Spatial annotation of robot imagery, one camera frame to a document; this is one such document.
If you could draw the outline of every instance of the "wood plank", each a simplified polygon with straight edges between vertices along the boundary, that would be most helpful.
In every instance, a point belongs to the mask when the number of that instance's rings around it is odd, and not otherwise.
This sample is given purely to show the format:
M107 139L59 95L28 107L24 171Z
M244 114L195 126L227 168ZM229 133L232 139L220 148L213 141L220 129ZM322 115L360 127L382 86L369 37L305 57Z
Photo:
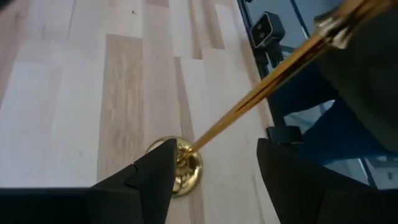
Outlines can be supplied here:
M195 35L198 37L201 49L224 49L213 0L191 0L191 5L195 20Z
M84 0L76 1L73 10L53 123L47 176L52 185L97 182L106 7L106 0Z
M174 56L201 59L190 0L170 0Z
M228 51L228 57L230 58L230 60L227 60L227 63L229 62L229 65L227 65L229 70L229 96L233 98L233 101L237 102L251 90L252 84L254 84L252 82L253 80L255 80L255 83L259 82L259 75L257 69L248 69L250 66L255 66L255 64L250 64L252 55L249 56L251 58L246 56L248 59L245 63L243 50L245 50L245 46L249 46L247 39L245 41L245 38L247 38L246 31L242 30L245 31L245 35L242 35L240 39L231 8L217 4L216 10L221 24L221 32L223 34L226 50ZM257 139L263 138L265 135L265 128L271 125L273 125L272 116L267 101L264 100L256 106L256 110L247 112L232 128L236 128L235 131L240 133L237 134L238 136L245 136L245 138L241 138L239 141L244 143L241 147L247 148L246 155L240 155L236 163L239 164L239 162L243 161L243 164L255 164L251 168L246 167L246 169L252 170L251 183L252 187L254 187L256 204L259 208L260 222L279 223L266 186L262 181L261 173L257 166L257 160L255 159Z
M145 1L147 4L151 4L154 6L162 6L162 7L168 7L169 6L169 0L146 0Z
M158 138L181 135L169 9L147 4L143 34L146 149Z
M142 40L108 35L99 127L98 180L133 163L143 140Z
M207 110L205 65L202 60L181 58L180 68L182 75L181 80L183 80L183 85L187 90L187 107L191 117L190 123L192 125L193 139L198 139L211 125L207 116L203 116L203 111ZM188 197L191 223L204 224L205 214L201 184L199 184Z
M195 137L193 134L191 111L187 96L187 87L185 85L183 77L181 58L175 57L174 64L177 81L178 105L180 108L181 135L186 140L193 142L195 140Z
M219 105L218 110L210 111L212 119L223 115L229 109L235 95L228 86L230 81L231 59L225 50L207 49L203 52L206 68L206 86L210 93L210 105ZM205 223L260 223L260 213L256 200L254 175L255 147L248 144L245 120L238 120L209 142L202 150L206 169L211 170L203 176L203 207Z
M142 4L144 0L109 0L106 8L106 32L142 37Z
M46 187L52 122L62 71L17 62L0 110L0 186Z
M16 0L0 13L0 107L8 88L29 7L30 1Z
M233 3L231 0L215 0L215 3L222 4L224 6L232 7Z
M31 0L24 38L29 40L66 40L75 0Z

